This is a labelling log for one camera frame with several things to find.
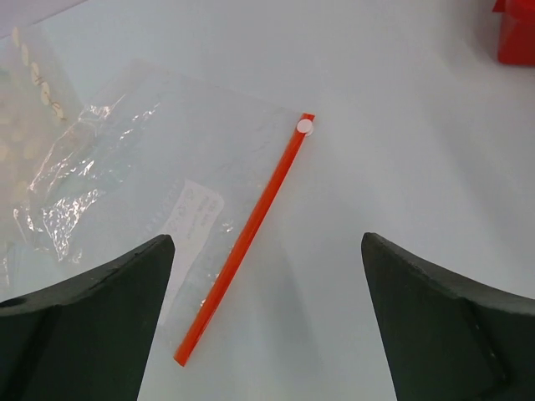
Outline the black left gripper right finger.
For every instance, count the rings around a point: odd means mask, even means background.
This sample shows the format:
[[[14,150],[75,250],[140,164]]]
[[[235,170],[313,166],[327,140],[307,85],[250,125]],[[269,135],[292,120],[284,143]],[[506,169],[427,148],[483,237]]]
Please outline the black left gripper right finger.
[[[367,232],[364,273],[398,400],[532,400],[534,301]]]

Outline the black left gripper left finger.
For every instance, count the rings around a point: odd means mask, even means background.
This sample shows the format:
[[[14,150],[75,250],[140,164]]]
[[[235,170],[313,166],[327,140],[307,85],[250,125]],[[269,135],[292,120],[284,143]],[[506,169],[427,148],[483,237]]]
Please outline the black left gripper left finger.
[[[1,304],[3,400],[135,400],[175,255],[158,235]]]

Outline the clear bag with orange zipper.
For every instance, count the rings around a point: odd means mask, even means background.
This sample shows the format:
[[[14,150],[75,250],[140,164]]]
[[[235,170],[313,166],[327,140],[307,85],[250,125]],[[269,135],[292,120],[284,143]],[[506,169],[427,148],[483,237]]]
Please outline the clear bag with orange zipper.
[[[185,365],[312,132],[314,115],[128,64],[88,108],[94,202],[71,246],[100,264],[159,234],[175,255],[158,331]]]

